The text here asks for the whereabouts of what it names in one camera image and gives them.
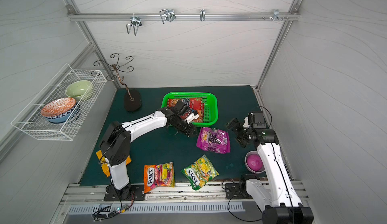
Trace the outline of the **red candy bag with buildings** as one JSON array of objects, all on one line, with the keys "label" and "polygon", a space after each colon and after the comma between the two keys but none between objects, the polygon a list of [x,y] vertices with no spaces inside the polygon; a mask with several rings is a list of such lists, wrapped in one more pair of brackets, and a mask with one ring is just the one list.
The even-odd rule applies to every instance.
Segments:
[{"label": "red candy bag with buildings", "polygon": [[183,102],[190,109],[194,108],[194,99],[169,99],[167,102],[168,107],[174,107],[178,102]]}]

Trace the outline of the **red candy bag with doll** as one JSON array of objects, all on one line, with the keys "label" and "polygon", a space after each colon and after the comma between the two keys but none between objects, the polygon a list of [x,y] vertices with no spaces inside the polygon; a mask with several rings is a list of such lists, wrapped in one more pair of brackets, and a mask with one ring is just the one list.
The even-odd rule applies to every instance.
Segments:
[{"label": "red candy bag with doll", "polygon": [[204,109],[205,105],[203,103],[202,98],[191,98],[190,100],[190,107],[197,111],[199,117],[197,119],[194,119],[193,122],[195,123],[204,123]]}]

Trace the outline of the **green plastic basket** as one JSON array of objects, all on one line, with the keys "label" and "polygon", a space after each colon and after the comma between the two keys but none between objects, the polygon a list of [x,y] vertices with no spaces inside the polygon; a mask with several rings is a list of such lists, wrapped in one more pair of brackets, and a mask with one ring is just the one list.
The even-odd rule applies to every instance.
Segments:
[{"label": "green plastic basket", "polygon": [[215,95],[211,93],[199,93],[199,92],[171,92],[164,96],[161,107],[167,107],[169,99],[191,99],[202,98],[204,104],[204,117],[203,123],[193,123],[198,127],[210,127],[214,125],[218,120],[218,102]]}]

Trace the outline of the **purple candy bag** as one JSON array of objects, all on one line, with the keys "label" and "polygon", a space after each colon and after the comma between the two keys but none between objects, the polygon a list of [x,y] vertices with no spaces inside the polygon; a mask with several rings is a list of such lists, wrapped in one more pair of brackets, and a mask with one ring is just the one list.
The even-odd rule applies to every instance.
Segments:
[{"label": "purple candy bag", "polygon": [[226,131],[202,127],[199,132],[196,147],[219,154],[230,153],[229,134]]}]

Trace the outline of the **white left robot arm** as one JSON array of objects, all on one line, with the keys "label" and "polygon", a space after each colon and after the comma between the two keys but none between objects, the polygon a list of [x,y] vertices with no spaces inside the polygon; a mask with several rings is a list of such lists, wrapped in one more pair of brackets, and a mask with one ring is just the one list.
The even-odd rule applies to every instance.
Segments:
[{"label": "white left robot arm", "polygon": [[109,168],[111,184],[115,190],[120,191],[130,184],[126,159],[130,155],[131,143],[134,140],[168,125],[191,137],[197,133],[192,121],[198,118],[197,110],[192,110],[179,100],[175,106],[160,108],[148,116],[131,122],[112,122],[99,147]]}]

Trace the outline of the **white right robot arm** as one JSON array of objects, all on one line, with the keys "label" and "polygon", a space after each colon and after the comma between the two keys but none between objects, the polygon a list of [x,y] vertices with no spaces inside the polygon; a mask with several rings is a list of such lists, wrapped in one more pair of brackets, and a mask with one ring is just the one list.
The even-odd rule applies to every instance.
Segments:
[{"label": "white right robot arm", "polygon": [[247,146],[253,144],[263,163],[270,189],[259,179],[245,180],[245,190],[262,211],[264,224],[311,224],[314,215],[303,205],[287,174],[276,132],[264,128],[261,112],[250,112],[244,123],[233,118],[226,128],[236,135],[236,141]]}]

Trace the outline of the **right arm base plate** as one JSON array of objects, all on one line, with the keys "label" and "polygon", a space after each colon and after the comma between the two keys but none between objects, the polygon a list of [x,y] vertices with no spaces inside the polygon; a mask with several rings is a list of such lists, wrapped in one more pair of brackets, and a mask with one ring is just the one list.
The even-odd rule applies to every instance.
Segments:
[{"label": "right arm base plate", "polygon": [[247,193],[246,188],[237,180],[224,180],[222,188],[225,191],[226,199],[252,199]]}]

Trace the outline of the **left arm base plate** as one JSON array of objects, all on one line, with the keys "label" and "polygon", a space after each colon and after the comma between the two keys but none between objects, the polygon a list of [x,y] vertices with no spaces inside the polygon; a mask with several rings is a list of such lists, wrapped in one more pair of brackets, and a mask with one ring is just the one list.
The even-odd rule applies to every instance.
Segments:
[{"label": "left arm base plate", "polygon": [[145,191],[143,184],[128,184],[121,190],[116,190],[112,184],[108,185],[105,189],[105,202],[112,201],[144,201]]}]

